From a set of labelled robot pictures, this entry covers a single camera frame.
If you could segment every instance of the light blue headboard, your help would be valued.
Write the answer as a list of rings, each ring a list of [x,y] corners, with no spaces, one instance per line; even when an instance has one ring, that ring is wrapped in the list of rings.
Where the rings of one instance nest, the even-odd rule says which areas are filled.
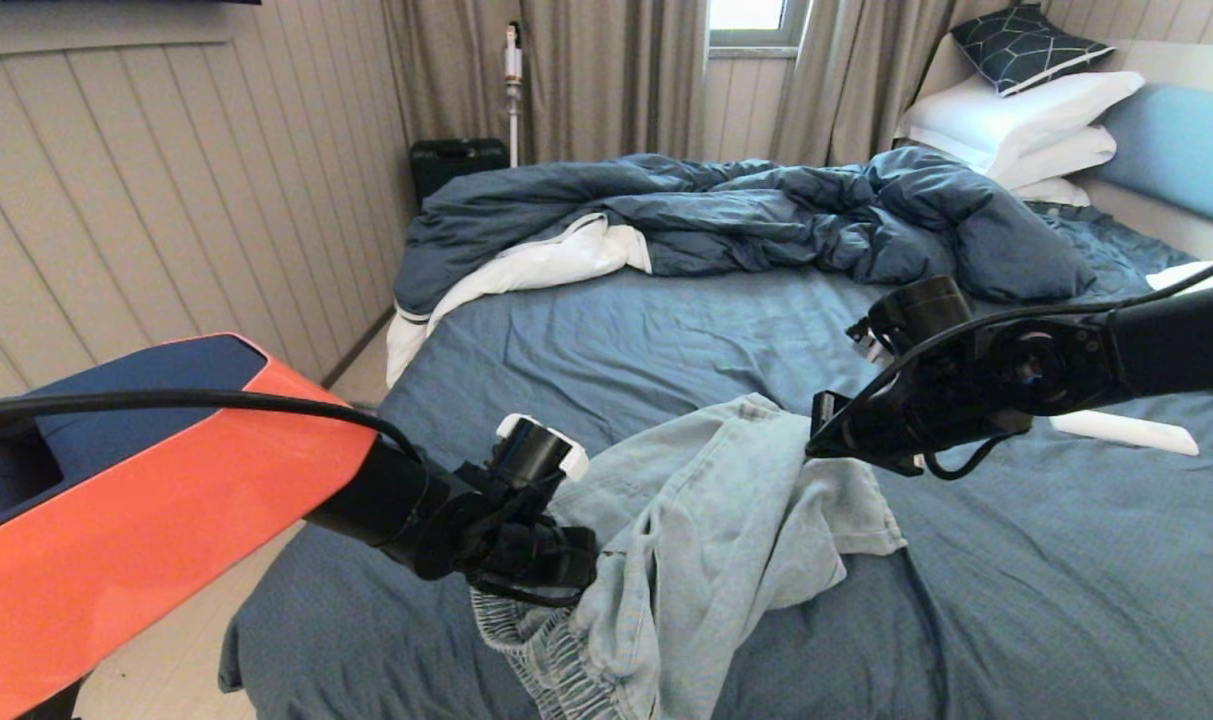
[[[1213,221],[1213,92],[1149,85],[1103,122],[1117,156],[1095,177]]]

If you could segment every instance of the black cable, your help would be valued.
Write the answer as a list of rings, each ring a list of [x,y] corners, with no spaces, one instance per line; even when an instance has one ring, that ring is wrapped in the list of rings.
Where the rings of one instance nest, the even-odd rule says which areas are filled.
[[[930,472],[932,474],[935,475],[935,478],[939,478],[941,480],[958,480],[966,478],[966,475],[970,475],[970,470],[980,465],[980,462],[983,462],[985,457],[990,455],[990,452],[993,452],[993,447],[998,446],[1000,442],[1003,442],[1006,439],[1016,436],[1016,434],[1023,434],[1023,433],[1013,433],[1009,434],[1009,436],[997,436],[987,439],[987,441],[985,441],[984,445],[981,445],[980,448],[975,451],[975,455],[972,455],[970,459],[968,459],[966,464],[963,464],[957,470],[944,469],[943,465],[939,464],[939,461],[935,459],[934,452],[926,452],[924,455],[926,465],[927,468],[930,468]]]
[[[389,421],[365,415],[344,405],[267,395],[260,392],[230,389],[132,389],[131,392],[95,392],[82,395],[47,395],[8,398],[0,400],[0,425],[27,421],[42,415],[103,413],[112,410],[150,410],[161,407],[217,407],[229,410],[263,410],[268,413],[313,415],[317,418],[344,421],[386,434],[402,453],[423,464],[422,457],[410,445],[405,434]]]
[[[936,347],[944,345],[944,343],[952,341],[955,337],[962,333],[969,333],[976,331],[978,328],[986,328],[989,325],[995,325],[998,322],[1008,322],[1008,320],[1021,320],[1024,318],[1046,318],[1053,315],[1084,315],[1090,313],[1107,313],[1111,310],[1122,309],[1122,307],[1144,305],[1145,302],[1163,301],[1167,297],[1183,290],[1188,290],[1195,284],[1203,281],[1206,278],[1213,278],[1213,265],[1206,268],[1201,273],[1192,275],[1191,278],[1183,279],[1183,281],[1172,284],[1172,286],[1150,292],[1147,295],[1141,295],[1132,297],[1132,299],[1122,299],[1118,302],[1095,302],[1095,304],[1089,305],[1036,305],[1036,307],[1024,307],[1019,310],[1008,310],[1006,313],[996,313],[986,318],[979,318],[970,320],[970,322],[963,322],[961,325],[955,325],[955,327],[944,331],[935,337],[930,337],[926,342],[918,343],[912,350],[906,352],[901,358],[896,358],[894,362],[888,366],[888,368],[882,370],[871,383],[867,383],[859,395],[855,395],[839,412],[838,415],[854,413],[859,406],[867,404],[869,398],[875,393],[879,392],[881,388],[890,384],[893,379],[899,375],[900,370],[906,368],[906,366],[922,356],[927,352],[935,350]]]

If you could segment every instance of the white floor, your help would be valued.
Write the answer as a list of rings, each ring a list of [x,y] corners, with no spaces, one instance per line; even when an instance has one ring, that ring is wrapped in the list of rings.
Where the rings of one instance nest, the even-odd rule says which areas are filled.
[[[378,406],[387,390],[383,332],[331,388],[346,401]],[[76,698],[81,720],[254,719],[245,693],[216,687],[223,630],[301,522],[241,560],[166,618],[104,659]]]

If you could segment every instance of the beige curtain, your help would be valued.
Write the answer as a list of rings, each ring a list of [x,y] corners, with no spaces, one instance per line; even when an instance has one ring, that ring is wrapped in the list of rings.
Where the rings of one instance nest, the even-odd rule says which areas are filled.
[[[704,0],[385,0],[408,139],[507,133],[503,29],[522,23],[523,162],[704,145]]]
[[[771,159],[862,162],[889,150],[935,46],[950,27],[1008,0],[813,0],[784,90]]]

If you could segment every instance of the blue bed sheet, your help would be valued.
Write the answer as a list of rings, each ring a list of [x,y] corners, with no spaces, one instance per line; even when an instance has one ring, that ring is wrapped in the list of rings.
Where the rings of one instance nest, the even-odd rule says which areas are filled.
[[[1144,292],[1143,273],[1186,259],[1094,211],[1038,210],[1098,275],[1081,301]],[[445,465],[486,457],[513,411],[590,452],[748,392],[807,415],[818,389],[875,377],[842,331],[888,290],[813,269],[623,270],[486,297],[442,324],[378,412]],[[765,615],[716,716],[1213,718],[1213,393],[1115,411],[1183,424],[1202,455],[1040,419],[958,482],[877,473],[909,550],[849,558],[838,587]],[[237,615],[221,682],[263,719],[536,716],[463,582],[418,582],[323,528]]]

